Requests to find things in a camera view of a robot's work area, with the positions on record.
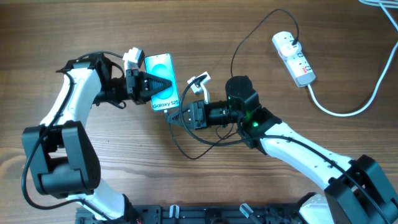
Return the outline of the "Galaxy smartphone cyan screen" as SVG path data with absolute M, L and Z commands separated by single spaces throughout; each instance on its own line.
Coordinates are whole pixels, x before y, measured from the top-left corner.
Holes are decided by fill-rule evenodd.
M 146 72 L 155 76 L 155 79 L 149 79 L 149 90 L 159 90 L 151 96 L 152 109 L 163 111 L 176 108 L 180 103 L 171 54 L 146 56 L 144 62 Z

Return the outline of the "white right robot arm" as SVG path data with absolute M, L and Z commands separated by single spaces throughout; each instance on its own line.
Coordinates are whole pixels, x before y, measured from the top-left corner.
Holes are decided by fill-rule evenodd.
M 259 102 L 247 76 L 231 77 L 226 100 L 194 101 L 166 114 L 188 134 L 210 126 L 237 125 L 239 142 L 280 159 L 316 183 L 323 195 L 309 193 L 296 205 L 295 223 L 394 223 L 397 193 L 381 166 L 362 155 L 354 160 L 331 152 L 296 133 Z

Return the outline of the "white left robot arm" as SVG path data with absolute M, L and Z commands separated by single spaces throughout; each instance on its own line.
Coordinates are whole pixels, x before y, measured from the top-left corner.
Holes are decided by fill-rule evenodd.
M 29 205 L 34 204 L 27 190 L 31 178 L 39 194 L 59 199 L 61 206 L 79 203 L 98 221 L 143 221 L 129 199 L 101 178 L 100 161 L 85 124 L 93 105 L 107 102 L 123 109 L 127 100 L 143 105 L 172 82 L 141 71 L 142 50 L 131 49 L 122 59 L 119 78 L 112 76 L 116 63 L 108 51 L 84 54 L 61 68 L 64 83 L 52 109 L 38 126 L 22 133 L 27 160 L 21 189 Z

